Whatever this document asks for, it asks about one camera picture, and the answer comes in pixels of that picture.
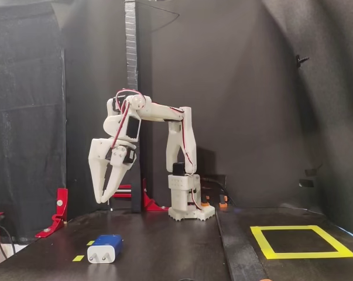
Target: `red wire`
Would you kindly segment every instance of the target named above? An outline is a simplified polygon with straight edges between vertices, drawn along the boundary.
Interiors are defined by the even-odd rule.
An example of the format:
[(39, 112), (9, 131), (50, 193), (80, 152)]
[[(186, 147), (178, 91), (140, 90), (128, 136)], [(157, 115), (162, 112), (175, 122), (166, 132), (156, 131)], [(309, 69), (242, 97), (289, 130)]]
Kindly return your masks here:
[(120, 121), (119, 128), (118, 128), (118, 132), (116, 133), (116, 136), (114, 137), (114, 141), (112, 142), (111, 148), (114, 148), (115, 143), (116, 143), (116, 140), (118, 139), (119, 133), (120, 133), (122, 127), (123, 127), (124, 120), (125, 120), (125, 118), (126, 118), (126, 116), (127, 116), (127, 113), (128, 113), (130, 104), (127, 102), (126, 105), (127, 105), (127, 106), (126, 106), (126, 108), (125, 108), (125, 112), (124, 112), (124, 114), (123, 114), (122, 120)]
[(120, 91), (117, 91), (117, 92), (116, 92), (116, 96), (115, 96), (115, 103), (116, 103), (116, 106), (118, 107), (120, 113), (123, 113), (122, 110), (121, 110), (122, 106), (120, 106), (117, 96), (118, 96), (118, 94), (120, 94), (120, 93), (122, 93), (122, 92), (135, 92), (136, 94), (139, 94), (141, 97), (143, 97), (143, 99), (145, 100), (145, 104), (146, 104), (146, 98), (145, 98), (144, 95), (141, 94), (139, 91), (136, 91), (136, 90), (133, 90), (133, 89), (126, 89), (126, 88), (123, 88), (123, 89), (121, 89)]
[(187, 149), (186, 149), (186, 140), (185, 140), (185, 137), (184, 137), (184, 119), (181, 120), (181, 129), (183, 130), (183, 146), (184, 146), (184, 151), (186, 152), (186, 155), (187, 155), (187, 158), (188, 158), (189, 163), (191, 163), (192, 166), (193, 166), (193, 168), (194, 168), (194, 165), (193, 165), (192, 161), (190, 160), (189, 155), (188, 155), (188, 152), (187, 152)]
[[(187, 158), (188, 158), (188, 161), (192, 164), (193, 166), (193, 173), (194, 173), (194, 165), (192, 163), (192, 161), (190, 160), (189, 158), (189, 155), (188, 155), (188, 152), (186, 150), (186, 140), (185, 140), (185, 137), (184, 137), (184, 119), (181, 120), (181, 129), (183, 130), (183, 146), (184, 146), (184, 151), (186, 152), (186, 155), (187, 155)], [(193, 204), (195, 205), (195, 207), (199, 210), (202, 210), (198, 205), (197, 205), (197, 202), (195, 201), (194, 199), (194, 194), (193, 194), (193, 189), (191, 189), (191, 196), (192, 196), (192, 201), (193, 201)]]
[(175, 110), (177, 112), (184, 113), (184, 110), (173, 108), (173, 107), (169, 107), (169, 108), (171, 108), (172, 110)]

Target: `black backdrop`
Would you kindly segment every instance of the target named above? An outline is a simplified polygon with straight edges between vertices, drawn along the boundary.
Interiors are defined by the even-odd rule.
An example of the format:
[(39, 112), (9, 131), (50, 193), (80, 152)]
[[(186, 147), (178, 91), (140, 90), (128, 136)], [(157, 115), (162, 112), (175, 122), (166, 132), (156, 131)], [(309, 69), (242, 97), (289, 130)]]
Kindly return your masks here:
[[(137, 5), (140, 90), (192, 107), (197, 171), (226, 174), (242, 207), (319, 200), (353, 232), (353, 1), (147, 5)], [(311, 57), (300, 70), (296, 54)], [(170, 205), (167, 126), (149, 133), (146, 176)], [(316, 187), (300, 187), (304, 169), (319, 166)]]
[(0, 6), (0, 211), (18, 242), (65, 187), (63, 48), (50, 4)]
[[(88, 153), (126, 86), (123, 1), (0, 1), (0, 211), (18, 242), (52, 223), (59, 187), (68, 219), (107, 208)], [(139, 161), (123, 183), (140, 191)]]

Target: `wire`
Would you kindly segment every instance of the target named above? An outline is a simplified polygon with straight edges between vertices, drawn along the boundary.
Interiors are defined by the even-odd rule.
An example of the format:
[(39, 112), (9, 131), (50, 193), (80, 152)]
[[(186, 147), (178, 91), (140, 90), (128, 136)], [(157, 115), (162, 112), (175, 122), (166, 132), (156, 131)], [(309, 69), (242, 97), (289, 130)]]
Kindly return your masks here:
[(141, 4), (141, 5), (151, 7), (151, 8), (153, 8), (153, 9), (157, 9), (157, 10), (160, 10), (160, 11), (163, 11), (163, 12), (171, 13), (172, 15), (176, 15), (176, 17), (175, 17), (173, 20), (171, 20), (170, 22), (165, 23), (165, 24), (162, 25), (162, 26), (159, 26), (158, 28), (152, 30), (152, 32), (155, 32), (155, 31), (158, 31), (158, 30), (160, 30), (160, 29), (162, 29), (162, 28), (165, 28), (167, 25), (170, 25), (171, 23), (173, 23), (174, 21), (176, 21), (176, 20), (179, 18), (179, 16), (180, 16), (179, 13), (175, 13), (175, 12), (172, 12), (172, 11), (169, 11), (169, 10), (166, 10), (166, 9), (158, 8), (158, 7), (155, 7), (155, 6), (146, 4), (146, 3), (142, 2), (142, 1), (128, 1), (128, 2), (129, 2), (129, 3), (131, 3), (131, 2), (136, 2), (136, 3), (139, 3), (139, 4)]
[(227, 195), (227, 197), (231, 200), (231, 202), (233, 203), (234, 206), (236, 206), (235, 204), (235, 201), (232, 199), (231, 196), (229, 196), (228, 194), (228, 190), (225, 188), (225, 186), (223, 184), (221, 184), (218, 180), (214, 180), (214, 179), (211, 179), (209, 177), (202, 177), (200, 178), (201, 181), (206, 181), (208, 183), (215, 183), (217, 185), (220, 186), (220, 190), (223, 191), (225, 193), (225, 195)]
[(1, 252), (2, 252), (3, 256), (5, 257), (5, 259), (7, 259), (7, 256), (6, 256), (6, 254), (5, 254), (5, 251), (4, 251), (3, 248), (2, 248), (1, 242), (0, 242), (0, 249), (1, 249)]
[(118, 128), (118, 132), (116, 133), (116, 135), (115, 135), (115, 137), (114, 137), (114, 141), (112, 142), (111, 148), (114, 148), (114, 147), (115, 147), (116, 140), (118, 139), (118, 136), (119, 136), (119, 134), (120, 134), (120, 131), (122, 130), (122, 127), (123, 127), (125, 118), (126, 118), (126, 116), (127, 116), (127, 114), (128, 114), (128, 110), (129, 110), (130, 105), (131, 105), (131, 104), (130, 104), (129, 102), (126, 102), (125, 112), (124, 112), (124, 114), (123, 114), (122, 120), (120, 121), (119, 128)]
[(184, 147), (184, 151), (186, 152), (186, 156), (187, 156), (187, 158), (188, 158), (188, 161), (189, 161), (189, 163), (191, 163), (192, 164), (192, 167), (193, 167), (193, 171), (192, 171), (192, 174), (186, 174), (187, 176), (192, 176), (194, 173), (195, 173), (195, 171), (194, 171), (194, 163), (192, 162), (192, 160), (190, 160), (190, 157), (189, 157), (189, 154), (188, 154), (188, 152), (187, 152), (187, 148), (186, 148), (186, 140), (185, 140), (185, 137), (184, 137), (184, 119), (183, 120), (181, 120), (181, 130), (182, 130), (182, 135), (183, 135), (183, 147)]
[(146, 98), (144, 97), (143, 94), (141, 94), (141, 92), (133, 90), (133, 89), (125, 89), (125, 88), (123, 88), (120, 91), (116, 92), (116, 96), (115, 96), (116, 107), (118, 107), (118, 109), (119, 109), (121, 114), (123, 114), (123, 110), (122, 110), (122, 106), (120, 106), (120, 103), (119, 103), (119, 100), (118, 100), (118, 95), (121, 94), (122, 92), (134, 92), (135, 94), (140, 95), (145, 101), (145, 104), (143, 105), (142, 108), (144, 108), (144, 106), (146, 105)]
[(193, 189), (191, 189), (191, 194), (192, 194), (192, 201), (193, 201), (193, 204), (195, 205), (195, 207), (199, 210), (202, 210), (202, 207), (200, 207), (194, 199)]
[[(13, 254), (16, 254), (15, 245), (13, 244), (13, 240), (12, 240), (12, 237), (11, 237), (10, 233), (7, 231), (6, 228), (4, 228), (4, 227), (1, 226), (1, 225), (0, 225), (0, 228), (2, 228), (2, 229), (6, 232), (6, 234), (7, 234), (7, 236), (8, 236), (8, 239), (10, 240), (10, 243), (11, 243), (11, 246), (12, 246)], [(5, 251), (4, 251), (3, 248), (2, 248), (1, 242), (0, 242), (0, 249), (1, 249), (1, 252), (2, 252), (3, 256), (5, 257), (5, 259), (7, 259), (7, 256), (6, 256), (6, 254), (5, 254)]]

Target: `black curtain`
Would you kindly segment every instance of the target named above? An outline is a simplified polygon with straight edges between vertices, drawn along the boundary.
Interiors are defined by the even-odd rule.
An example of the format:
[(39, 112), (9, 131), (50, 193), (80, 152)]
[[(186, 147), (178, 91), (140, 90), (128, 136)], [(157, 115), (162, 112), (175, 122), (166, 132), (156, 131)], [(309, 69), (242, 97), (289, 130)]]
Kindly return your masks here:
[(65, 187), (63, 48), (48, 3), (0, 5), (0, 211), (22, 243)]

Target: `small blue and white box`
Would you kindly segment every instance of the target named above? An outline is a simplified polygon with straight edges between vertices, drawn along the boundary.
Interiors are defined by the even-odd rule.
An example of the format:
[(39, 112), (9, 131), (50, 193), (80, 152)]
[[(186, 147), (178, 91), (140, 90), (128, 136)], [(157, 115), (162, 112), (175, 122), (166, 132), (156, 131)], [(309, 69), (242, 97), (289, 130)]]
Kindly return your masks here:
[(90, 263), (111, 263), (123, 248), (123, 239), (120, 235), (101, 235), (88, 248)]

